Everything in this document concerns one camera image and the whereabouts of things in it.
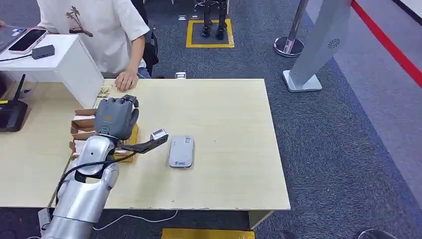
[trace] yellow object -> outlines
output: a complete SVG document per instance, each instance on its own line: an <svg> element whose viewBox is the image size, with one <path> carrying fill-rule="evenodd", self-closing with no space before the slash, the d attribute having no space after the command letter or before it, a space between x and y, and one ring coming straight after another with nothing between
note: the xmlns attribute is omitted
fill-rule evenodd
<svg viewBox="0 0 422 239"><path fill-rule="evenodd" d="M132 129L132 134L130 135L130 138L127 139L127 140L125 140L123 142L123 144L128 144L128 145L134 145L134 144L136 144L136 141L138 139L138 129L139 129L138 124L135 124L135 126ZM119 156L114 155L114 158L115 159L123 158L125 156L128 156L131 153L132 152L128 151L127 154L125 154L125 155L119 155ZM134 158L135 158L135 155L132 156L132 157L130 157L130 158L128 158L128 159L126 159L126 160L123 160L122 162L129 162L130 163L130 162L132 162L134 160Z"/></svg>
<svg viewBox="0 0 422 239"><path fill-rule="evenodd" d="M163 228L161 239L255 239L254 232Z"/></svg>
<svg viewBox="0 0 422 239"><path fill-rule="evenodd" d="M233 48L234 47L234 39L233 39L233 33L231 31L230 19L225 20L225 23L227 24L228 44L192 44L192 31L194 28L194 23L204 23L204 21L203 20L189 20L188 21L186 47L193 47L193 48Z"/></svg>

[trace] black router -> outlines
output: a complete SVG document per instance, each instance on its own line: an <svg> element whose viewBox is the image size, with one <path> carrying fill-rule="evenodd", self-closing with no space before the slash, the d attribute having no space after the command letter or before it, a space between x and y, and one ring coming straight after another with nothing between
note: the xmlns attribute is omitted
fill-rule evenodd
<svg viewBox="0 0 422 239"><path fill-rule="evenodd" d="M16 132L22 128L28 105L18 98L24 80L25 74L20 79L13 100L0 101L0 132Z"/></svg>

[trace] stanchion post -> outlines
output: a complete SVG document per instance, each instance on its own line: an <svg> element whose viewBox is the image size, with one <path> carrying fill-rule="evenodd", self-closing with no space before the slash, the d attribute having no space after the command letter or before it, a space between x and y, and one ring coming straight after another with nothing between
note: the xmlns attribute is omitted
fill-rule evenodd
<svg viewBox="0 0 422 239"><path fill-rule="evenodd" d="M298 34L299 25L301 23L302 16L305 13L308 1L309 0L301 0L299 2L298 10L296 11L289 36L279 37L274 41L274 50L277 54L285 57L297 57L301 54L304 44L300 40L296 39L296 35Z"/></svg>
<svg viewBox="0 0 422 239"><path fill-rule="evenodd" d="M324 0L302 54L283 78L291 92L318 91L315 75L345 42L352 0Z"/></svg>

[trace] robot legs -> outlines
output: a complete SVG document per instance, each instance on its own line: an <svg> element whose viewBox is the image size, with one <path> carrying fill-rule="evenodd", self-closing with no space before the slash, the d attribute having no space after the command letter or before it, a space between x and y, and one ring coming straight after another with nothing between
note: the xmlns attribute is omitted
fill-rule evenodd
<svg viewBox="0 0 422 239"><path fill-rule="evenodd" d="M224 32L227 29L227 24L225 23L227 15L227 0L218 0L219 4L219 20L218 20L218 29L216 37L218 40L224 39ZM201 35L204 37L210 36L211 31L211 0L205 0L204 8L204 27L202 28Z"/></svg>

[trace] white cable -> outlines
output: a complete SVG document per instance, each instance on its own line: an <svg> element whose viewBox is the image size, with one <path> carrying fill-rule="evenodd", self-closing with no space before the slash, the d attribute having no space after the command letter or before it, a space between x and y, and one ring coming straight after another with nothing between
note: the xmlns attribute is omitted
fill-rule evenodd
<svg viewBox="0 0 422 239"><path fill-rule="evenodd" d="M102 227L102 228L98 228L98 229L97 229L97 228L93 227L93 229L94 229L95 231L101 231L101 230L106 229L107 227L111 226L112 224L114 224L115 222L117 222L118 220L120 220L120 219L122 219L122 218L124 218L124 217L130 217L130 218L142 219L142 220L147 221L147 222L149 222L149 223L160 223L160 222L168 221L168 220L171 220L171 219L175 218L175 217L177 216L177 212L178 212L178 210L176 210L176 213L175 213L172 217L170 217L170 218L161 219L161 220L158 220L158 221L151 221L151 220L148 220L148 219L143 218L143 217L138 217L138 216L134 216L134 215L125 214L125 215L123 215L123 216L119 217L118 219L116 219L116 220L112 221L111 223L109 223L109 224L105 225L105 226L104 226L104 227Z"/></svg>

